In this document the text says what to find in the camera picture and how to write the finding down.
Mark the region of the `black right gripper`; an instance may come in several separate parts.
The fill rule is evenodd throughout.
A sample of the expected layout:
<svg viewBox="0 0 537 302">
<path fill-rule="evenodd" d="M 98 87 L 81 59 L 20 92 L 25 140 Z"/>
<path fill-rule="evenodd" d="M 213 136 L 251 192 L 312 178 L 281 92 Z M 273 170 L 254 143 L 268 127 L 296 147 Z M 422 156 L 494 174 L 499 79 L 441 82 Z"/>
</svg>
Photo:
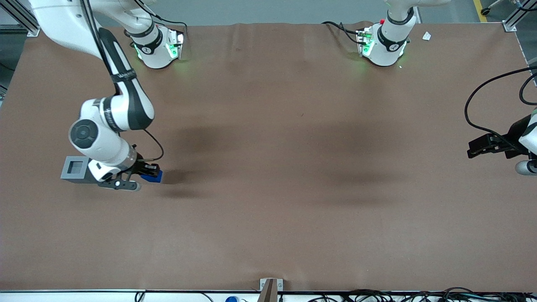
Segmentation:
<svg viewBox="0 0 537 302">
<path fill-rule="evenodd" d="M 161 174 L 161 170 L 157 163 L 148 163 L 147 165 L 143 160 L 135 160 L 133 165 L 125 171 L 125 174 L 127 179 L 130 179 L 133 174 L 157 177 Z"/>
</svg>

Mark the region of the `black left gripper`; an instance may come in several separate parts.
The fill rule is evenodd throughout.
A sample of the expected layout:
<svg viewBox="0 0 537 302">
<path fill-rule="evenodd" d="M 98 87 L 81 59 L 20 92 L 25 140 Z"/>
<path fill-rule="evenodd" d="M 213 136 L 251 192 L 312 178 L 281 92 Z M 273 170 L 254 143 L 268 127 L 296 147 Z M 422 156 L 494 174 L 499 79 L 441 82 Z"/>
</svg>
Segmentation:
<svg viewBox="0 0 537 302">
<path fill-rule="evenodd" d="M 505 157 L 507 159 L 512 159 L 520 155 L 529 156 L 529 150 L 519 142 L 519 139 L 529 125 L 530 119 L 531 116 L 527 115 L 512 124 L 508 133 L 505 135 L 506 140 L 502 136 L 485 134 L 485 140 L 472 140 L 468 142 L 467 157 L 473 159 L 483 154 L 502 153 L 505 151 L 505 148 L 510 148 L 510 150 L 505 151 Z"/>
</svg>

